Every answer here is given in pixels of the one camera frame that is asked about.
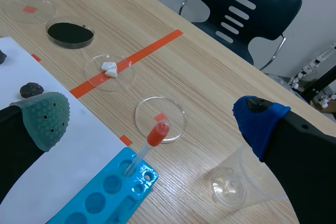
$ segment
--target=blue rubber gripper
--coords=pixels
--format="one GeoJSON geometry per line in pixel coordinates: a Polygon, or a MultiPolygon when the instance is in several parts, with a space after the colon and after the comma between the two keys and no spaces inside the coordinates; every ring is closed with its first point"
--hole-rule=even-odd
{"type": "Polygon", "coordinates": [[[277,123],[290,111],[290,107],[273,103],[265,111],[255,113],[248,106],[248,98],[255,98],[255,96],[247,95],[239,98],[233,106],[233,115],[240,132],[248,139],[254,154],[262,162],[277,123]]]}

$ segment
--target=white rock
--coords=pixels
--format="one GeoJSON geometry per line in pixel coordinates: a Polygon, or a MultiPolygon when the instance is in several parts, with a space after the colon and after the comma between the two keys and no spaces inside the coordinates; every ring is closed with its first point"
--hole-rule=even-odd
{"type": "Polygon", "coordinates": [[[117,64],[115,62],[104,62],[102,65],[101,65],[101,69],[102,70],[109,70],[109,69],[117,69],[117,64]]]}
{"type": "Polygon", "coordinates": [[[112,77],[112,78],[116,78],[116,77],[118,77],[117,69],[116,68],[111,68],[111,69],[109,69],[105,72],[105,75],[109,76],[109,77],[112,77]]]}

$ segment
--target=white paper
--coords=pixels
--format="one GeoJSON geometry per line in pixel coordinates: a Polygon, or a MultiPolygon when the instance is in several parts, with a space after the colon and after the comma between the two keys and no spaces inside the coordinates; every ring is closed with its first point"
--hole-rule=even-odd
{"type": "Polygon", "coordinates": [[[13,39],[0,39],[0,109],[21,99],[20,87],[40,84],[70,103],[67,131],[21,176],[0,205],[0,224],[45,224],[125,145],[13,39]]]}

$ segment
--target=chair backrest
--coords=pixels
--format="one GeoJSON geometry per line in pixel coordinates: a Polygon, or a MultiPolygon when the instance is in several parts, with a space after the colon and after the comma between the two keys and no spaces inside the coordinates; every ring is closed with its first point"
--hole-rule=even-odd
{"type": "Polygon", "coordinates": [[[227,26],[226,24],[230,25],[238,30],[239,33],[232,34],[227,32],[225,34],[244,42],[250,42],[255,37],[275,40],[292,22],[302,4],[302,0],[201,1],[210,9],[208,22],[216,26],[221,24],[224,27],[227,26]]]}

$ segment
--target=blue test tube rack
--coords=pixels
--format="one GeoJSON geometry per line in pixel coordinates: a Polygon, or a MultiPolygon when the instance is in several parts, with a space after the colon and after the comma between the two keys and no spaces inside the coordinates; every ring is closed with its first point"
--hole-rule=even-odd
{"type": "Polygon", "coordinates": [[[145,161],[125,177],[135,156],[130,148],[124,148],[47,224],[126,223],[158,178],[145,161]]]}

